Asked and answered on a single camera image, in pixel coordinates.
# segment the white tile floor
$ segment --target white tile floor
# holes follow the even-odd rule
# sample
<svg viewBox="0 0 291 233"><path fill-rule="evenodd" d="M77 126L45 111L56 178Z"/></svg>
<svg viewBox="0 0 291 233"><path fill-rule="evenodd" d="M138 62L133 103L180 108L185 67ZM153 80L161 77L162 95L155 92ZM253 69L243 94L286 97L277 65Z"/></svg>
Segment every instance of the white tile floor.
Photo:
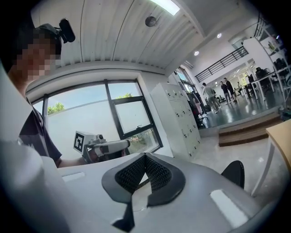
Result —
<svg viewBox="0 0 291 233"><path fill-rule="evenodd" d="M245 191L251 194L266 163L267 142L268 139L263 139L237 146L219 147L217 137L205 137L201 139L197 155L191 162L222 173L232 161L240 160L245 168ZM275 150L270 170L255 197L256 201L263 207L267 203L278 199L288 182L289 173L284 159L279 151ZM148 213L145 206L149 194L151 194L149 183L133 194L136 225Z"/></svg>

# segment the wooden stair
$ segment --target wooden stair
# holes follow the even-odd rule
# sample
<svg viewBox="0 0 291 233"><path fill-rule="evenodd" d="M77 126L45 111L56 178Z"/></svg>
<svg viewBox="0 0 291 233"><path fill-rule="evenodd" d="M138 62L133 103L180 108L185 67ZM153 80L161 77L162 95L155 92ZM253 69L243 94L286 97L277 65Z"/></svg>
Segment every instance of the wooden stair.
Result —
<svg viewBox="0 0 291 233"><path fill-rule="evenodd" d="M219 130L219 146L233 146L268 138L266 128L281 123L278 113Z"/></svg>

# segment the white locker cabinet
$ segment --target white locker cabinet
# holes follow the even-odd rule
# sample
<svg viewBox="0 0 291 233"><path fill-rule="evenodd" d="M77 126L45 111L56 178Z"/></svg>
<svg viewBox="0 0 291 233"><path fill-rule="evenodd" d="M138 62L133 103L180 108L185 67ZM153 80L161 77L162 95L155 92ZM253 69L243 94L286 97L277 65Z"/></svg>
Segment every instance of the white locker cabinet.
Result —
<svg viewBox="0 0 291 233"><path fill-rule="evenodd" d="M175 158L189 161L200 143L198 127L180 86L159 83L151 92Z"/></svg>

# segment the fluorescent light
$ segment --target fluorescent light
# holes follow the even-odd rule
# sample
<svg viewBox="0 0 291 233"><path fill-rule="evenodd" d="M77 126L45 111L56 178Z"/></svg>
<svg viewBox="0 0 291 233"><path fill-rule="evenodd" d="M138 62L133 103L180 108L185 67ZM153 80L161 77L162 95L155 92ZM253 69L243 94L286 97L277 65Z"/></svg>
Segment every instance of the fluorescent light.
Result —
<svg viewBox="0 0 291 233"><path fill-rule="evenodd" d="M166 11L168 11L171 15L175 15L180 8L173 3L171 0L150 0L160 7L164 8Z"/></svg>

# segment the round ceiling fixture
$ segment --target round ceiling fixture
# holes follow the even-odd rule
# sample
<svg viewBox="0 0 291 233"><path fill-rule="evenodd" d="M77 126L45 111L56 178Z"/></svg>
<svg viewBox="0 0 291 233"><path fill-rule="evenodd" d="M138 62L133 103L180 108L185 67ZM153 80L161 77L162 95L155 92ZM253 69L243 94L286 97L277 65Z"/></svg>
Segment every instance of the round ceiling fixture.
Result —
<svg viewBox="0 0 291 233"><path fill-rule="evenodd" d="M153 16L149 16L145 19L145 25L147 25L148 27L156 26L156 23L156 18Z"/></svg>

